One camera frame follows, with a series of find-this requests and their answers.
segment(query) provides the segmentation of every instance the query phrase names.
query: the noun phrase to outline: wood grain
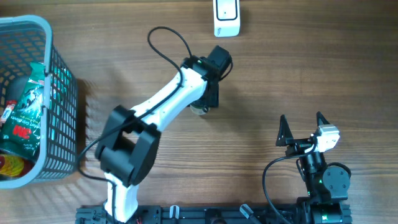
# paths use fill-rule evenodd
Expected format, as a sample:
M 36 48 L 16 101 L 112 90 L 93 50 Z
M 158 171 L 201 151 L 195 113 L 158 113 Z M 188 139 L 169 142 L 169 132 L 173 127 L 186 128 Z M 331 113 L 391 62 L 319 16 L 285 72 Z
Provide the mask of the wood grain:
M 99 3 L 137 3 L 137 2 L 205 2 L 207 0 L 2 0 L 0 6 L 41 5 L 41 4 L 99 4 Z
M 84 83 L 86 143 L 116 105 L 139 104 L 175 75 L 146 42 L 152 27 L 176 29 L 198 56 L 217 44 L 230 51 L 234 70 L 220 85 L 220 107 L 203 117 L 185 110 L 163 133 L 140 204 L 266 203 L 262 170 L 285 150 L 275 147 L 279 116 L 304 138 L 322 111 L 341 130 L 326 159 L 353 171 L 348 203 L 354 223 L 367 224 L 398 218 L 397 9 L 382 1 L 244 1 L 241 33 L 226 39 L 213 35 L 211 2 L 6 6 L 0 14 L 51 23 Z M 168 32 L 152 40 L 176 62 L 187 56 Z M 87 158 L 88 171 L 101 175 L 92 152 Z M 267 185 L 275 202 L 306 194 L 294 161 L 276 164 Z M 76 208 L 106 199 L 106 185 L 74 174 L 1 198 L 1 223 L 72 223 Z

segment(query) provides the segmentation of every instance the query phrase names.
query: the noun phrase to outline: gray basket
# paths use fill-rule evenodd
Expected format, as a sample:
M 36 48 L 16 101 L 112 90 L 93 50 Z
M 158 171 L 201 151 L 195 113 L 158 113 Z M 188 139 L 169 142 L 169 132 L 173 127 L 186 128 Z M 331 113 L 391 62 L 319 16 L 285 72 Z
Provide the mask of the gray basket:
M 45 65 L 39 158 L 25 176 L 0 181 L 0 189 L 61 179 L 75 170 L 77 84 L 53 46 L 50 24 L 38 16 L 1 18 L 0 114 L 7 86 L 16 77 L 30 75 L 30 62 Z

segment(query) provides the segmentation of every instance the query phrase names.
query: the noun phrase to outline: black cable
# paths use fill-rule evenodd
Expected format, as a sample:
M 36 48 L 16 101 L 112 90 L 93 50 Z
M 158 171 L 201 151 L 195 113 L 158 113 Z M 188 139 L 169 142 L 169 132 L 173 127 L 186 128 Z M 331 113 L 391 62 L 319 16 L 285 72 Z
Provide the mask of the black cable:
M 307 156 L 311 153 L 313 153 L 315 151 L 315 148 L 317 147 L 317 140 L 316 138 L 314 139 L 314 144 L 313 147 L 311 149 L 311 151 L 305 153 L 305 154 L 301 154 L 301 155 L 296 155 L 296 156 L 285 156 L 285 157 L 281 157 L 278 159 L 273 160 L 272 162 L 268 163 L 268 165 L 266 166 L 266 168 L 264 169 L 264 172 L 262 173 L 262 189 L 264 190 L 264 194 L 266 195 L 266 199 L 268 201 L 269 206 L 273 209 L 273 211 L 275 212 L 275 215 L 277 218 L 280 218 L 285 224 L 292 224 L 291 222 L 289 222 L 283 215 L 280 214 L 280 212 L 278 212 L 278 209 L 275 208 L 274 204 L 271 202 L 271 199 L 268 196 L 268 192 L 267 192 L 267 187 L 266 187 L 266 174 L 267 174 L 267 170 L 276 162 L 279 161 L 283 161 L 286 159 L 295 159 L 295 158 L 300 158 L 303 156 Z
M 234 63 L 233 63 L 232 57 L 231 57 L 231 66 L 229 66 L 229 71 L 223 77 L 220 78 L 219 82 L 221 82 L 225 77 L 227 77 L 229 75 L 229 73 L 231 73 L 233 67 L 234 67 Z
M 303 179 L 303 181 L 305 182 L 305 177 L 304 177 L 304 174 L 303 174 L 303 170 L 300 167 L 299 161 L 300 161 L 300 158 L 298 158 L 296 160 L 296 166 L 297 166 L 298 172 L 300 173 L 301 179 Z
M 167 95 L 163 100 L 161 100 L 160 102 L 158 102 L 158 103 L 157 103 L 155 106 L 153 106 L 151 109 L 147 110 L 144 114 L 140 115 L 140 116 L 137 117 L 136 119 L 134 119 L 134 120 L 132 120 L 132 121 L 126 123 L 126 124 L 123 124 L 123 125 L 120 125 L 120 126 L 118 126 L 118 127 L 115 127 L 114 129 L 112 129 L 112 130 L 110 130 L 110 131 L 108 131 L 108 132 L 102 134 L 100 137 L 98 137 L 97 139 L 95 139 L 94 141 L 92 141 L 89 145 L 87 145 L 87 146 L 84 148 L 84 150 L 79 154 L 79 156 L 77 157 L 77 160 L 76 160 L 76 167 L 77 167 L 77 170 L 78 170 L 78 172 L 79 172 L 82 176 L 84 176 L 84 177 L 86 177 L 86 178 L 89 178 L 89 179 L 93 179 L 93 180 L 99 180 L 99 181 L 109 182 L 110 184 L 112 184 L 112 221 L 113 221 L 114 224 L 117 224 L 117 223 L 118 223 L 117 220 L 116 220 L 116 218 L 115 218 L 115 210 L 116 210 L 116 209 L 115 209 L 115 208 L 116 208 L 116 206 L 115 206 L 115 199 L 116 199 L 116 184 L 115 184 L 113 181 L 108 180 L 108 179 L 106 179 L 106 178 L 95 177 L 95 176 L 88 175 L 88 174 L 84 173 L 84 172 L 81 170 L 81 168 L 80 168 L 80 161 L 81 161 L 81 159 L 83 158 L 83 156 L 86 154 L 86 152 L 87 152 L 91 147 L 93 147 L 96 143 L 98 143 L 100 140 L 102 140 L 102 139 L 108 137 L 109 135 L 115 133 L 116 131 L 120 131 L 120 130 L 123 130 L 124 128 L 126 128 L 126 127 L 131 126 L 131 125 L 134 124 L 135 122 L 137 122 L 137 121 L 141 120 L 142 118 L 146 117 L 147 115 L 151 114 L 151 113 L 152 113 L 153 111 L 155 111 L 160 105 L 164 104 L 167 100 L 169 100 L 169 99 L 178 91 L 178 89 L 182 86 L 182 82 L 183 82 L 183 73 L 182 73 L 180 67 L 179 67 L 175 62 L 173 62 L 171 59 L 169 59 L 167 56 L 165 56 L 164 54 L 162 54 L 161 52 L 159 52 L 159 51 L 152 45 L 152 42 L 150 41 L 150 35 L 153 33 L 153 31 L 155 31 L 155 30 L 157 30 L 157 29 L 169 30 L 169 31 L 173 32 L 174 34 L 176 34 L 179 38 L 181 38 L 182 42 L 185 44 L 185 46 L 186 46 L 186 48 L 187 48 L 187 50 L 188 50 L 188 53 L 189 53 L 190 57 L 192 56 L 191 50 L 190 50 L 190 48 L 189 48 L 187 42 L 185 41 L 185 39 L 181 36 L 181 34 L 179 34 L 177 31 L 175 31 L 175 30 L 173 30 L 173 29 L 171 29 L 171 28 L 169 28 L 169 27 L 164 27 L 164 26 L 155 27 L 155 28 L 153 28 L 152 30 L 150 30 L 149 33 L 148 33 L 147 41 L 148 41 L 149 46 L 150 46 L 157 54 L 159 54 L 162 58 L 164 58 L 166 61 L 170 62 L 170 63 L 177 69 L 177 71 L 179 72 L 179 74 L 180 74 L 180 81 L 179 81 L 178 85 L 175 87 L 175 89 L 174 89 L 169 95 Z

